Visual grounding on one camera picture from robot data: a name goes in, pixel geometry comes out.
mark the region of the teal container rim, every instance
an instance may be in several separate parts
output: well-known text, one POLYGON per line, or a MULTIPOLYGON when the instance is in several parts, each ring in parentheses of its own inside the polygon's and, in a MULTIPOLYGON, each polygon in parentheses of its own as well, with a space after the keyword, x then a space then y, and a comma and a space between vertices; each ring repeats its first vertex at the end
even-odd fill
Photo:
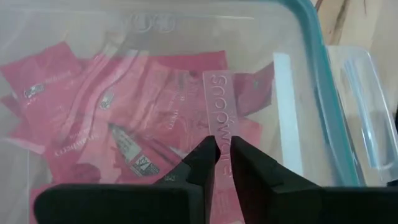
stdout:
POLYGON ((345 116, 331 72, 317 11, 310 0, 263 1, 283 4, 295 14, 300 23, 327 153, 333 159, 332 164, 338 174, 335 182, 343 186, 363 185, 352 154, 353 146, 346 129, 345 116))

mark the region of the clear plastic container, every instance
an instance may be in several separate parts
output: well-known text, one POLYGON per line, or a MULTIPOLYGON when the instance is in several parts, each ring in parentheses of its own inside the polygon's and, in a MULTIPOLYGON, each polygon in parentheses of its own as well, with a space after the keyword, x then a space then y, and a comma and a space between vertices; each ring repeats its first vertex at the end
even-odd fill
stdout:
POLYGON ((356 166, 368 186, 398 179, 398 140, 376 66, 359 47, 328 47, 356 166))
MULTIPOLYGON (((0 3, 1 220, 34 223, 54 184, 151 184, 209 134, 215 200, 233 134, 316 184, 363 185, 317 21, 308 0, 0 3)), ((212 223, 242 221, 218 201, 212 223)))

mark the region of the wooden surface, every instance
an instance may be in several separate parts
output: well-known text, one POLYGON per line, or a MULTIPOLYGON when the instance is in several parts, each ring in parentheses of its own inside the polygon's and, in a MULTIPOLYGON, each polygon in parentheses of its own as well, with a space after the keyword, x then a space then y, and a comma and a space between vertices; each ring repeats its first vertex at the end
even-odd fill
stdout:
POLYGON ((396 0, 312 0, 327 45, 350 45, 368 50, 379 72, 388 108, 398 105, 398 15, 396 0))

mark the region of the clear plastic tab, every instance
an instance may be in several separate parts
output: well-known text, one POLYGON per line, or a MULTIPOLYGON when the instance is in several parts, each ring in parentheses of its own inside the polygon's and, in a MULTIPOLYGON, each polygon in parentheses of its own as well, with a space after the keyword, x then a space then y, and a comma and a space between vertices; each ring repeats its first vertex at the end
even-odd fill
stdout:
POLYGON ((329 46, 353 157, 366 185, 398 179, 397 132, 372 58, 358 47, 329 46))

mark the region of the white plastic strip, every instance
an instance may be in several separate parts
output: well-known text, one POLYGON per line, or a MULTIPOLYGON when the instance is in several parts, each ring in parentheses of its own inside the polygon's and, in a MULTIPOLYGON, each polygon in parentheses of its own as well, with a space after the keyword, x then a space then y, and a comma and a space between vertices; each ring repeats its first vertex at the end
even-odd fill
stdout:
POLYGON ((289 55, 274 53, 274 69, 283 165, 296 174, 303 175, 293 73, 289 55))

